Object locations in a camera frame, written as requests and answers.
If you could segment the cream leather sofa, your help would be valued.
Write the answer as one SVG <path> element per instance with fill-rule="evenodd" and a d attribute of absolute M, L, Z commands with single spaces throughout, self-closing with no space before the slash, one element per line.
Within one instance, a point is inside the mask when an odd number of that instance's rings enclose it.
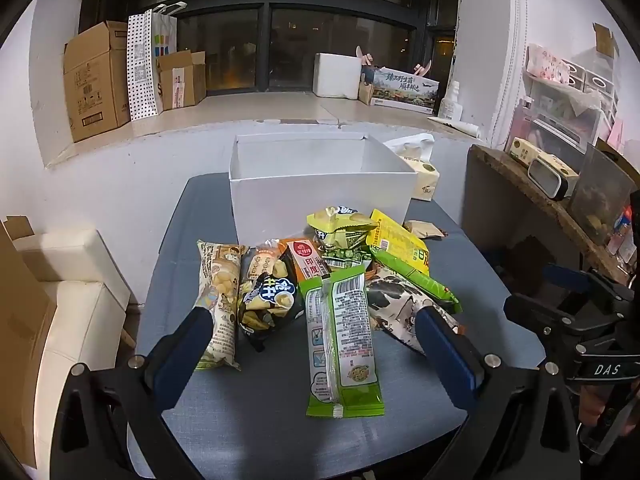
<path fill-rule="evenodd" d="M 48 478 L 68 372 L 114 366 L 130 298 L 97 230 L 2 221 L 1 435 L 32 478 Z"/>

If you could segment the large cardboard box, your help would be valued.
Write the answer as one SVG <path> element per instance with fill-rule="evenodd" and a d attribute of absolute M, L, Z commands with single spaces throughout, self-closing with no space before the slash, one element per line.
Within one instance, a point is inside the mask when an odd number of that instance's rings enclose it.
<path fill-rule="evenodd" d="M 130 121 L 127 24 L 106 21 L 70 40 L 64 51 L 64 90 L 74 142 Z"/>

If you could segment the green long snack packet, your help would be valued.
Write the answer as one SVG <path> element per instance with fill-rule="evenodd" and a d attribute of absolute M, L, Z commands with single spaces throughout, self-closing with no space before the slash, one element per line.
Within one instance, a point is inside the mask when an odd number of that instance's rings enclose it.
<path fill-rule="evenodd" d="M 458 314 L 463 311 L 460 300 L 447 286 L 440 284 L 434 278 L 420 270 L 416 270 L 409 263 L 405 263 L 401 258 L 393 256 L 383 249 L 373 247 L 371 252 L 378 263 L 401 275 L 408 282 L 426 292 L 447 312 Z"/>

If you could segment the yellow-green snack bag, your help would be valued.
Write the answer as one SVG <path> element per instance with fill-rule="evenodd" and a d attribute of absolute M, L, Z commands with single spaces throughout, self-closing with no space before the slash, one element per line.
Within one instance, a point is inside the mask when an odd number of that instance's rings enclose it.
<path fill-rule="evenodd" d="M 308 214 L 308 228 L 314 232 L 319 252 L 331 270 L 368 266 L 372 260 L 366 239 L 376 222 L 346 206 L 327 206 Z"/>

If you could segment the orange flying cake packet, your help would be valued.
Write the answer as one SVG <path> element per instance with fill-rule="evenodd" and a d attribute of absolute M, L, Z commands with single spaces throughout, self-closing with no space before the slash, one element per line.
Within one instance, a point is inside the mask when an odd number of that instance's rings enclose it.
<path fill-rule="evenodd" d="M 279 240 L 279 246 L 282 255 L 293 266 L 297 283 L 310 278 L 327 278 L 330 275 L 328 266 L 309 238 L 284 238 Z"/>

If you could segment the wooden side shelf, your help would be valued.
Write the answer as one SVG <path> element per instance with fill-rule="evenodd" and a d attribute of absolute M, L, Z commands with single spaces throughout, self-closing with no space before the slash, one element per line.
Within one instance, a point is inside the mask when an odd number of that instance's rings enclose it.
<path fill-rule="evenodd" d="M 627 284 L 629 275 L 594 244 L 564 202 L 550 200 L 503 151 L 474 144 L 466 158 L 461 226 L 483 252 L 536 237 L 560 266 L 595 268 Z"/>

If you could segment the white open storage box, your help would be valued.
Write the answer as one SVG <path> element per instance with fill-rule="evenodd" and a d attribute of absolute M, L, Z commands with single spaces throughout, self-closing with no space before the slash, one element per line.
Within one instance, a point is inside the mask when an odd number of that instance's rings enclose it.
<path fill-rule="evenodd" d="M 346 206 L 405 219 L 418 175 L 373 136 L 281 132 L 237 136 L 229 182 L 236 235 L 244 245 L 297 235 L 308 214 Z"/>

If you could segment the yellow snack packet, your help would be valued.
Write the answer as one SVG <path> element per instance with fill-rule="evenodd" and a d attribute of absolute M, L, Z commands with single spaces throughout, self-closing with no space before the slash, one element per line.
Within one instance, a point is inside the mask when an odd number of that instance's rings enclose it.
<path fill-rule="evenodd" d="M 370 248 L 384 250 L 413 269 L 430 274 L 430 252 L 423 240 L 378 209 L 372 211 L 370 219 L 375 223 L 366 238 Z"/>

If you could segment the cow-pattern snack bag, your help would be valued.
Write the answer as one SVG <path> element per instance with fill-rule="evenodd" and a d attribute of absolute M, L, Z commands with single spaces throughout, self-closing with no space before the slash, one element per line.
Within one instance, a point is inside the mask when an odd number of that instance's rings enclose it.
<path fill-rule="evenodd" d="M 423 308 L 434 308 L 454 333 L 465 332 L 464 326 L 426 292 L 382 264 L 371 264 L 366 285 L 372 326 L 416 352 L 424 353 L 414 329 L 416 315 Z"/>

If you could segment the dark clear container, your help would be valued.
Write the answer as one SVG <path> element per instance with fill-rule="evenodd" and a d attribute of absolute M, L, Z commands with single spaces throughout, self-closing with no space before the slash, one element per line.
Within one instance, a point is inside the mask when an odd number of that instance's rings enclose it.
<path fill-rule="evenodd" d="M 594 244 L 604 246 L 636 189 L 610 156 L 588 145 L 568 212 Z"/>

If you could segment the printed landscape carton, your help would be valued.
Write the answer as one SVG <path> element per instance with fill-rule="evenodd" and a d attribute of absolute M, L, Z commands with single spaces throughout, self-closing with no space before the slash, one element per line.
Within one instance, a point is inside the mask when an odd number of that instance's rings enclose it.
<path fill-rule="evenodd" d="M 370 105 L 433 115 L 438 88 L 437 80 L 377 68 L 373 73 Z"/>

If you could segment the beige puffed snack packet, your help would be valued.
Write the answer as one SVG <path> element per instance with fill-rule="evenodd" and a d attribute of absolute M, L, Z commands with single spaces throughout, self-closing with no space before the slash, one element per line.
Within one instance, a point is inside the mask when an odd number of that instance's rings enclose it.
<path fill-rule="evenodd" d="M 241 259 L 244 247 L 198 240 L 200 277 L 195 307 L 209 310 L 213 319 L 213 335 L 198 362 L 198 370 L 211 370 L 224 365 L 240 369 L 235 361 L 238 332 L 238 293 Z"/>

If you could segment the green snack bar packet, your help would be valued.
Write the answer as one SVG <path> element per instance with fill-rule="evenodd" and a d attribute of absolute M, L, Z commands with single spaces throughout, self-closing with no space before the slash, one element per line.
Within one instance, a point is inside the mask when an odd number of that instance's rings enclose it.
<path fill-rule="evenodd" d="M 300 284 L 304 300 L 309 401 L 318 418 L 382 416 L 367 300 L 366 269 L 353 266 Z"/>

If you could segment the small open cardboard box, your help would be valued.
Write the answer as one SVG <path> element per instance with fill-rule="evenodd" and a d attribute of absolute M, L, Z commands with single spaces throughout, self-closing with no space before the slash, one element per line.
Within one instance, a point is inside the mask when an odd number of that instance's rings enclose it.
<path fill-rule="evenodd" d="M 183 50 L 161 56 L 160 96 L 163 110 L 198 105 L 206 97 L 206 53 Z"/>

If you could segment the black chips snack bag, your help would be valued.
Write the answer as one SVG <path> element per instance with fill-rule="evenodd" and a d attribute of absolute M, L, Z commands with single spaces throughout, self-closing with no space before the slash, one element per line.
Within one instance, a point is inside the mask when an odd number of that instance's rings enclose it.
<path fill-rule="evenodd" d="M 284 240 L 248 248 L 242 259 L 238 326 L 257 352 L 265 341 L 303 313 L 297 266 Z"/>

